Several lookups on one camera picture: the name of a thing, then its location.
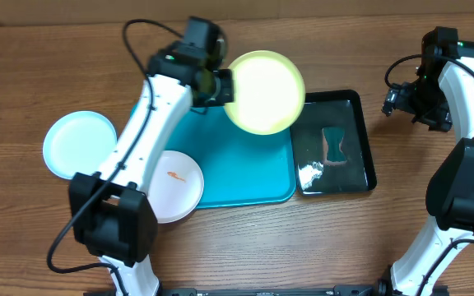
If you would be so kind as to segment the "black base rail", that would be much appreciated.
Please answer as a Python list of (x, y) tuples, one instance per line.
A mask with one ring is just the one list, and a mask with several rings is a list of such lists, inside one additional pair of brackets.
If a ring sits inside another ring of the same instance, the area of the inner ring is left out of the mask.
[(370, 285), (337, 285), (334, 288), (319, 289), (223, 289), (200, 291), (188, 289), (162, 289), (157, 294), (163, 296), (370, 296), (373, 295)]

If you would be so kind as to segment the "black water tray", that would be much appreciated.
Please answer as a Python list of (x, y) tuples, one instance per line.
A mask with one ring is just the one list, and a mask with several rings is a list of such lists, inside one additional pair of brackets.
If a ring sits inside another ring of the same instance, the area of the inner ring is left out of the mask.
[[(324, 127), (345, 131), (347, 162), (323, 161)], [(304, 196), (369, 192), (377, 185), (360, 96), (353, 90), (308, 93), (300, 116), (290, 127), (298, 191)]]

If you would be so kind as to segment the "light blue plate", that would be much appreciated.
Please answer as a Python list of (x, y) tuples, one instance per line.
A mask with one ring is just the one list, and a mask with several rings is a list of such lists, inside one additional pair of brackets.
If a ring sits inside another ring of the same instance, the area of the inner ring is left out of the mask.
[(116, 143), (116, 130), (107, 117), (93, 111), (76, 111), (60, 118), (48, 130), (43, 158), (53, 174), (72, 179), (75, 173), (93, 174)]

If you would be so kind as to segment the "green scrub sponge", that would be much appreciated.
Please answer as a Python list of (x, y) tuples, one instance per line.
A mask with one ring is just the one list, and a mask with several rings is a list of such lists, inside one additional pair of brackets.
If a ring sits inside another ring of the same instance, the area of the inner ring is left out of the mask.
[(342, 152), (342, 142), (345, 131), (340, 127), (324, 127), (323, 134), (323, 161), (328, 166), (343, 165), (347, 159)]

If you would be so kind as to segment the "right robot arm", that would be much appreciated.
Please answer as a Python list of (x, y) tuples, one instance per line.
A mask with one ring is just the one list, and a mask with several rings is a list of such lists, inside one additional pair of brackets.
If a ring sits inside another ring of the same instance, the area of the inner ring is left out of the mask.
[(438, 278), (474, 244), (474, 42), (438, 27), (421, 43), (417, 80), (390, 84), (382, 111), (413, 114), (434, 131), (455, 131), (456, 145), (431, 178), (429, 213), (407, 252), (377, 281), (375, 295), (445, 295)]

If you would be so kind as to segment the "teal plastic tray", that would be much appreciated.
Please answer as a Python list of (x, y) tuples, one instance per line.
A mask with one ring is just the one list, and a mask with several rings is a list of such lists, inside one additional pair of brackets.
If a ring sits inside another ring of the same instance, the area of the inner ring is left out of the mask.
[(234, 125), (222, 107), (189, 111), (170, 136), (167, 150), (199, 165), (204, 190), (199, 210), (280, 203), (295, 193), (290, 131), (255, 135)]

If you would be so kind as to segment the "yellow-green plate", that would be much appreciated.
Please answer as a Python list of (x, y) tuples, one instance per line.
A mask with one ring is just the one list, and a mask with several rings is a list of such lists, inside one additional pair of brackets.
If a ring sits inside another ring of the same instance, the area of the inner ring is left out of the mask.
[(268, 50), (245, 53), (230, 65), (234, 101), (224, 110), (230, 121), (255, 135), (287, 129), (300, 116), (305, 85), (300, 71), (287, 57)]

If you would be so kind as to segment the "white plate with stain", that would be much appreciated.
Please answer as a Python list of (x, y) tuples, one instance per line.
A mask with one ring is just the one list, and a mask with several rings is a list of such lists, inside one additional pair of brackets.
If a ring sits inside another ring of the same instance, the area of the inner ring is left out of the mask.
[(148, 201), (159, 224), (170, 224), (191, 214), (201, 200), (204, 177), (188, 155), (165, 150), (153, 173)]

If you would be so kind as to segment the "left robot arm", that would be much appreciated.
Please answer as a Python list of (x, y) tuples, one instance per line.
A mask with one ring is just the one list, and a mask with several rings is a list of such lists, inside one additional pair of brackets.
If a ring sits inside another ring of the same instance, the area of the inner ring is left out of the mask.
[(226, 41), (175, 41), (150, 59), (134, 115), (118, 144), (93, 174), (69, 183), (72, 218), (63, 229), (98, 257), (79, 266), (108, 270), (113, 295), (157, 295), (149, 249), (157, 219), (147, 199), (149, 183), (165, 144), (192, 107), (222, 106), (233, 99), (231, 71), (221, 68)]

